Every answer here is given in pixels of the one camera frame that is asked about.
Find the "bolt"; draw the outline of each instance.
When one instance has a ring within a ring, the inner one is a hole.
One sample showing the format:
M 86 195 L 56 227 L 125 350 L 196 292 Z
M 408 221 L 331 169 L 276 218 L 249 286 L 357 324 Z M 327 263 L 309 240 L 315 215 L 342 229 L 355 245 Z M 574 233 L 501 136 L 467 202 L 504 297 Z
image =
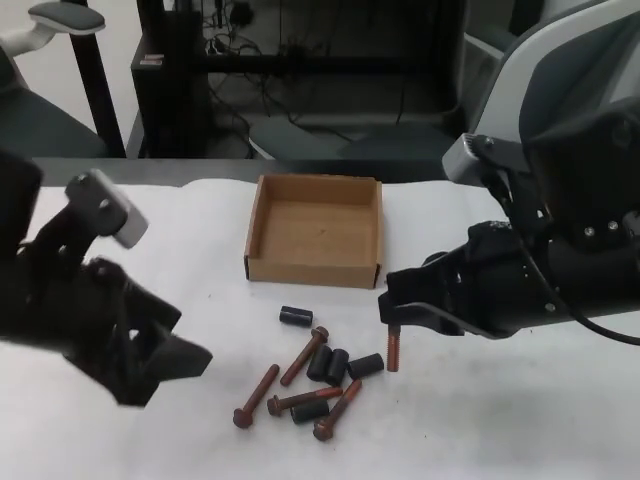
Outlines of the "bolt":
M 400 368 L 400 325 L 389 325 L 387 340 L 387 371 L 397 372 Z
M 333 437 L 333 427 L 335 427 L 336 423 L 361 388 L 362 380 L 360 379 L 354 380 L 351 385 L 349 385 L 347 391 L 344 392 L 344 395 L 340 397 L 338 403 L 336 403 L 335 406 L 331 409 L 331 412 L 329 412 L 329 416 L 316 422 L 315 426 L 313 427 L 314 437 L 316 437 L 321 442 L 326 442 Z
M 315 392 L 302 393 L 289 398 L 278 398 L 274 395 L 273 398 L 267 400 L 267 408 L 269 414 L 274 417 L 282 415 L 283 410 L 308 403 L 312 400 L 330 399 L 339 397 L 342 395 L 342 389 L 340 387 L 329 387 L 316 390 Z
M 260 383 L 253 391 L 249 400 L 244 405 L 243 408 L 236 408 L 233 411 L 233 423 L 238 428 L 249 428 L 253 424 L 253 411 L 256 409 L 260 400 L 266 395 L 267 390 L 274 382 L 278 373 L 280 372 L 280 367 L 276 364 L 273 364 L 267 370 L 267 373 L 262 377 Z
M 298 358 L 296 358 L 289 369 L 285 372 L 285 374 L 280 379 L 280 385 L 283 387 L 288 387 L 293 382 L 293 379 L 296 378 L 296 375 L 302 370 L 304 364 L 307 363 L 307 360 L 311 358 L 313 352 L 322 345 L 323 343 L 327 343 L 327 339 L 329 338 L 329 332 L 324 327 L 317 327 L 311 330 L 311 340 L 307 343 L 307 346 L 304 347 Z

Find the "black plastic part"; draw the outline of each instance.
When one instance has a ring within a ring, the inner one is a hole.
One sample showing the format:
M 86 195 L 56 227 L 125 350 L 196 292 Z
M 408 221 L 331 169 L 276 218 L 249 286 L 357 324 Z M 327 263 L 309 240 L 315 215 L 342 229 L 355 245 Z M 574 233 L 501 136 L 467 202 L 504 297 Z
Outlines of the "black plastic part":
M 327 375 L 327 369 L 329 368 L 329 362 L 331 362 L 332 355 L 331 348 L 327 345 L 321 345 L 311 357 L 309 368 L 307 369 L 307 377 L 314 382 L 322 382 Z
M 347 364 L 347 371 L 353 380 L 368 377 L 382 370 L 384 370 L 384 360 L 379 353 L 352 360 Z
M 280 321 L 287 325 L 297 325 L 299 327 L 311 327 L 313 323 L 313 312 L 301 308 L 287 307 L 284 305 L 280 309 Z
M 349 363 L 349 353 L 336 348 L 331 354 L 331 362 L 329 362 L 329 367 L 327 368 L 325 382 L 332 387 L 339 387 L 347 371 L 347 363 Z
M 301 425 L 329 415 L 329 402 L 324 399 L 314 400 L 309 403 L 303 403 L 302 405 L 296 405 L 291 408 L 290 412 L 293 423 Z

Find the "table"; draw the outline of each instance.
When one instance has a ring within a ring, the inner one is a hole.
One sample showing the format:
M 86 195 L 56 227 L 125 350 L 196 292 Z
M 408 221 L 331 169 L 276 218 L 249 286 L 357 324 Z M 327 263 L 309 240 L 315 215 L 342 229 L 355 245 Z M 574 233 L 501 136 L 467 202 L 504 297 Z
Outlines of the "table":
M 271 363 L 286 368 L 308 338 L 277 321 L 280 306 L 314 310 L 331 345 L 353 357 L 384 353 L 375 305 L 383 285 L 367 291 L 246 282 L 241 257 L 253 184 L 202 180 L 126 190 L 149 217 L 149 232 L 131 251 L 105 240 L 90 255 L 121 262 L 181 308 L 175 332 L 211 349 L 213 361 L 201 378 L 161 385 L 145 410 L 129 416 L 109 408 L 106 394 L 76 372 L 63 378 L 51 367 L 60 380 L 50 378 L 43 389 L 42 365 L 37 378 L 25 378 L 34 369 L 16 368 L 6 354 L 0 414 L 11 436 L 3 434 L 0 454 L 7 478 L 636 477 L 638 350 L 575 324 L 495 342 L 405 328 L 400 372 L 365 381 L 332 442 L 317 442 L 310 427 L 288 418 L 270 418 L 264 407 L 251 430 L 238 430 L 233 409 Z M 434 182 L 385 186 L 383 195 L 386 270 L 416 265 L 464 242 L 468 225 L 501 218 L 480 189 Z M 61 189 L 45 190 L 36 223 L 63 203 Z M 607 325 L 638 330 L 636 317 Z M 36 358 L 20 351 L 24 361 Z M 26 399 L 25 385 L 32 385 Z M 289 391 L 314 386 L 298 378 Z M 33 398 L 54 392 L 53 400 Z M 40 404 L 50 406 L 44 416 Z

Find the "open cardboard box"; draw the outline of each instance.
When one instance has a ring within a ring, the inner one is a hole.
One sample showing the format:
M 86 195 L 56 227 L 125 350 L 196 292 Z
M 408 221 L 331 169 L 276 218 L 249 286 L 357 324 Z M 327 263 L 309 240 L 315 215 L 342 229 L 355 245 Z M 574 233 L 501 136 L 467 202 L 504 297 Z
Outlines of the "open cardboard box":
M 382 186 L 373 178 L 264 175 L 247 236 L 247 279 L 374 288 L 382 231 Z

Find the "chair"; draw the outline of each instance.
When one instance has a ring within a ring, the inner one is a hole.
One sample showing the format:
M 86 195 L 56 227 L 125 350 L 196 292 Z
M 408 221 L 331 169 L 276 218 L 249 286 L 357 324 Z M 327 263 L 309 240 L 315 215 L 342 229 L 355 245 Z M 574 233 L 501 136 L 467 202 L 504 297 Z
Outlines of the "chair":
M 504 54 L 493 47 L 489 59 L 497 68 L 484 73 L 486 88 L 478 91 L 483 75 L 473 75 L 472 88 L 461 93 L 464 130 L 526 141 L 555 120 L 597 106 L 612 88 L 639 21 L 638 0 L 592 0 L 537 24 Z M 451 133 L 427 124 L 400 124 L 333 150 L 287 121 L 270 119 L 251 129 L 250 140 L 266 158 L 279 160 L 423 160 L 433 164 L 433 179 L 441 179 L 441 159 L 464 132 Z
M 44 47 L 56 33 L 94 34 L 105 27 L 104 18 L 59 2 L 36 5 L 29 16 L 35 23 L 31 29 L 0 33 L 0 151 L 23 158 L 109 156 L 94 132 L 29 90 L 13 61 Z

